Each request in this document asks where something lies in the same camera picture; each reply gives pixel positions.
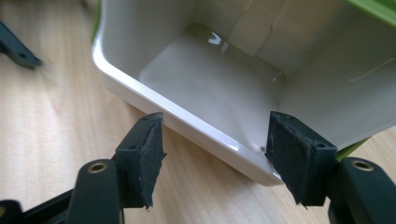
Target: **wood grain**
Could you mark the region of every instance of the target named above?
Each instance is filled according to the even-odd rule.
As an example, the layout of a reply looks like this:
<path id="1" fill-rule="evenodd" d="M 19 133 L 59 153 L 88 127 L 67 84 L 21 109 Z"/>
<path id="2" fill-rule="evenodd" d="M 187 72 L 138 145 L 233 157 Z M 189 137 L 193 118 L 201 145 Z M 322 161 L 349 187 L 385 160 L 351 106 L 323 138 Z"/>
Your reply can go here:
<path id="1" fill-rule="evenodd" d="M 78 0 L 2 0 L 2 20 L 44 64 L 0 56 L 0 199 L 23 209 L 73 188 L 78 169 L 110 158 L 144 114 L 108 92 L 92 63 L 92 9 Z M 328 223 L 327 208 L 296 206 L 284 186 L 260 186 L 164 128 L 154 207 L 128 209 L 126 223 Z M 396 129 L 354 156 L 396 179 Z"/>

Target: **white plastic container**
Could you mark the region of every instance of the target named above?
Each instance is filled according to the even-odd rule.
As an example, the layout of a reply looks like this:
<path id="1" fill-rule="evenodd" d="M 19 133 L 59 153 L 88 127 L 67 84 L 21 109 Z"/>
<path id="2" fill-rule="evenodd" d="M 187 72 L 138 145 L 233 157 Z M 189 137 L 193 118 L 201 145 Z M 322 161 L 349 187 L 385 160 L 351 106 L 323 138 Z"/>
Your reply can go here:
<path id="1" fill-rule="evenodd" d="M 265 186 L 271 110 L 339 148 L 396 123 L 396 30 L 343 1 L 103 0 L 104 82 Z"/>

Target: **wooden table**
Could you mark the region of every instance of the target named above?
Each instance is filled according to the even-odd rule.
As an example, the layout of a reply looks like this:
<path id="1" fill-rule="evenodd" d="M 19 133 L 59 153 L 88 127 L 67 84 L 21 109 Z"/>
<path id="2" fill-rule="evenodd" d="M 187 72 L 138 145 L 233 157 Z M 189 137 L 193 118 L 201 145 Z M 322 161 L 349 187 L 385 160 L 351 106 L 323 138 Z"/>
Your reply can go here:
<path id="1" fill-rule="evenodd" d="M 0 199 L 24 210 L 73 188 L 78 169 L 110 158 L 144 115 L 103 86 L 93 14 L 78 0 L 0 1 L 0 20 L 44 62 L 29 70 L 0 56 Z M 163 146 L 154 207 L 126 210 L 126 223 L 328 223 L 327 207 L 296 206 L 284 186 L 260 186 L 168 128 Z M 396 180 L 394 148 L 395 128 L 354 156 Z"/>

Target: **metal grommet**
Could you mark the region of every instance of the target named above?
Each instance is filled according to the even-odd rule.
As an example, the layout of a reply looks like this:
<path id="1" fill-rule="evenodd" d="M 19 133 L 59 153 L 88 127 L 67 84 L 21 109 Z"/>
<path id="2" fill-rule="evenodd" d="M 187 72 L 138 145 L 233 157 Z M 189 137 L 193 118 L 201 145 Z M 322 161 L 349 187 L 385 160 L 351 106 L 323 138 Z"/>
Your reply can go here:
<path id="1" fill-rule="evenodd" d="M 374 167 L 365 161 L 352 161 L 352 165 L 360 170 L 371 172 L 374 170 Z"/>
<path id="2" fill-rule="evenodd" d="M 6 208 L 3 206 L 0 206 L 0 217 L 2 217 L 6 213 Z"/>
<path id="3" fill-rule="evenodd" d="M 104 171 L 106 168 L 107 168 L 107 164 L 105 164 L 104 162 L 97 162 L 92 164 L 90 168 L 88 168 L 88 172 L 92 174 L 96 174 Z"/>

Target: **green plastic edge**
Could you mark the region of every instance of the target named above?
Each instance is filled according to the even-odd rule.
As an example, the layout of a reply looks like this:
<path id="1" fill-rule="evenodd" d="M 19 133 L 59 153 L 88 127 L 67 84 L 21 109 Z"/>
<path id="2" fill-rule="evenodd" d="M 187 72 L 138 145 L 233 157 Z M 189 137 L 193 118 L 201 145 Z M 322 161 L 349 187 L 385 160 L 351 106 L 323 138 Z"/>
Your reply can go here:
<path id="1" fill-rule="evenodd" d="M 369 138 L 363 139 L 355 144 L 350 145 L 349 147 L 345 147 L 337 152 L 336 159 L 341 161 L 343 158 L 349 156 L 353 151 L 355 151 L 358 147 L 360 147 L 363 143 L 365 143 Z"/>
<path id="2" fill-rule="evenodd" d="M 101 15 L 102 15 L 102 1 L 98 0 L 98 4 L 97 4 L 97 7 L 96 7 L 96 11 L 95 11 L 95 22 L 93 24 L 92 36 L 91 36 L 91 42 L 92 43 L 93 43 L 93 40 L 96 37 L 96 34 L 98 33 Z"/>
<path id="3" fill-rule="evenodd" d="M 380 19 L 388 25 L 396 28 L 396 11 L 385 7 L 373 0 L 346 0 L 349 4 L 360 8 L 370 15 Z"/>

